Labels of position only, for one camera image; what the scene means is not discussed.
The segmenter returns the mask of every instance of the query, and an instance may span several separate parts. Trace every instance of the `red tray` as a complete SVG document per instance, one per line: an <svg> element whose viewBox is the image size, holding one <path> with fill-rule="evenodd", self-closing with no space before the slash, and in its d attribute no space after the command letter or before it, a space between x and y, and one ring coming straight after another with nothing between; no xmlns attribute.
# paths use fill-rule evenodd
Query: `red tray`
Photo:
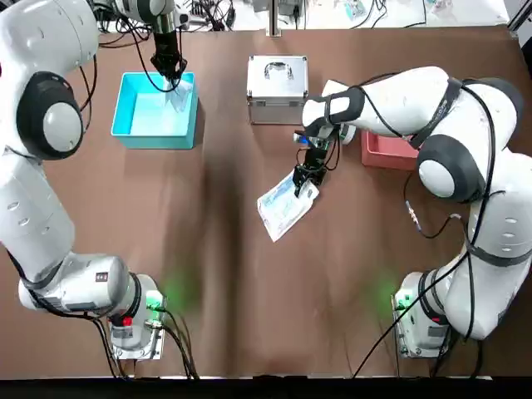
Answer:
<svg viewBox="0 0 532 399"><path fill-rule="evenodd" d="M379 168L414 170L417 150L406 141L362 132L362 164Z"/></svg>

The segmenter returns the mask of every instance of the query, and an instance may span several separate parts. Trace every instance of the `brown table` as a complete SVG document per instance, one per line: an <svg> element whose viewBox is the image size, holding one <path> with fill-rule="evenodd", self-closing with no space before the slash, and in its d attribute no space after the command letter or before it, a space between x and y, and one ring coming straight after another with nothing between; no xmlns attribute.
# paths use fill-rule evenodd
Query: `brown table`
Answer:
<svg viewBox="0 0 532 399"><path fill-rule="evenodd" d="M500 76L527 103L532 90L518 42L504 27L356 31L196 33L184 36L197 77L199 143L190 151L126 150L110 137L121 74L139 71L135 48L98 53L93 120L82 148L46 170L76 223L75 250L119 254L151 274L183 312L203 375L298 373L347 375L391 322L389 298L406 273L439 267L461 246L450 227L438 240L416 233L401 199L406 173L365 168L360 141L342 150L313 210L276 244L256 199L294 166L291 127L248 123L246 66L251 54L308 56L310 89L412 67L437 65L452 76ZM142 45L145 59L152 43ZM85 97L81 78L71 82ZM527 114L511 147L532 153ZM411 202L436 229L451 210L415 181ZM93 326L31 312L17 299L17 275L2 265L0 377L107 375ZM504 322L487 339L484 374L532 372L525 283ZM457 345L447 374L467 374L475 345ZM425 361L401 361L403 375L425 375ZM392 336L363 375L394 375ZM145 376L181 374L171 341L160 362L140 362Z"/></svg>

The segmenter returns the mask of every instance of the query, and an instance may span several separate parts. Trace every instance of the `cyan plastic bin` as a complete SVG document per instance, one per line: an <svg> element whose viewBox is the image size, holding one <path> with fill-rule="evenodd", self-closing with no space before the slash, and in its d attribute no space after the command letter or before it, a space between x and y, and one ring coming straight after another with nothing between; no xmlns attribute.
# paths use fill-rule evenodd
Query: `cyan plastic bin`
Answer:
<svg viewBox="0 0 532 399"><path fill-rule="evenodd" d="M158 72L150 72L150 77L158 87L164 87L164 78ZM194 73L186 72L181 79L192 83L192 92L183 110L176 111L165 101L165 93L157 91L144 72L122 75L111 135L127 148L191 149L198 92Z"/></svg>

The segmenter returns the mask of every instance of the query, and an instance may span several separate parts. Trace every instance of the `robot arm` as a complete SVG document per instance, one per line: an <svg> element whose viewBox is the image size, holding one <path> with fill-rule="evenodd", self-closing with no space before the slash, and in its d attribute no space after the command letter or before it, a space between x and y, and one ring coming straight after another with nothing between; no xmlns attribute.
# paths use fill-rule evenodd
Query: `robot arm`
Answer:
<svg viewBox="0 0 532 399"><path fill-rule="evenodd" d="M177 30L188 26L188 14L181 13L174 0L114 0L113 3L121 15L153 27L155 54L151 63L170 83L178 81L187 61L180 54Z"/></svg>
<svg viewBox="0 0 532 399"><path fill-rule="evenodd" d="M116 256L75 254L75 229L43 160L81 145L83 124L64 76L91 60L96 20L86 0L26 0L0 14L0 242L21 278L22 304L107 316L121 358L149 358L162 334L145 322L163 305L148 276Z"/></svg>
<svg viewBox="0 0 532 399"><path fill-rule="evenodd" d="M523 111L523 100L512 85L499 79L461 84L467 85L487 105L495 127L496 157L490 199L475 242L475 247L481 250L472 251L464 244L460 254L446 266L406 276L394 297L396 312L456 267L420 298L409 311L410 317L403 317L398 323L404 356L436 357L448 326L466 335L471 314L471 336L486 338L499 324L530 269L532 214L527 209L532 205L532 190L525 182L532 178L532 159L506 148ZM314 143L310 152L320 141L331 140L341 124L368 129L378 135L399 135L411 144L420 132L428 133L418 141L422 143L417 157L418 174L434 195L470 204L466 232L466 242L470 242L486 188L490 128L484 109L470 93L458 90L446 103L450 85L444 71L424 67L362 88L345 86L342 91L339 87L338 93L311 98L305 104L304 134ZM298 176L301 173L296 166L296 185L301 183ZM468 251L475 287L474 312L470 273L464 261Z"/></svg>

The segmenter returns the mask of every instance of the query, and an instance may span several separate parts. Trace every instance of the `silver metal case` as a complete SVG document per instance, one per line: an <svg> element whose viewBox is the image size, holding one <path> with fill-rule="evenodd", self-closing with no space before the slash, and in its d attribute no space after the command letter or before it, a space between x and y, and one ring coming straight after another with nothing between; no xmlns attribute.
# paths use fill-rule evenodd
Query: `silver metal case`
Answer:
<svg viewBox="0 0 532 399"><path fill-rule="evenodd" d="M251 124L301 125L308 96L304 56L251 56L248 113Z"/></svg>

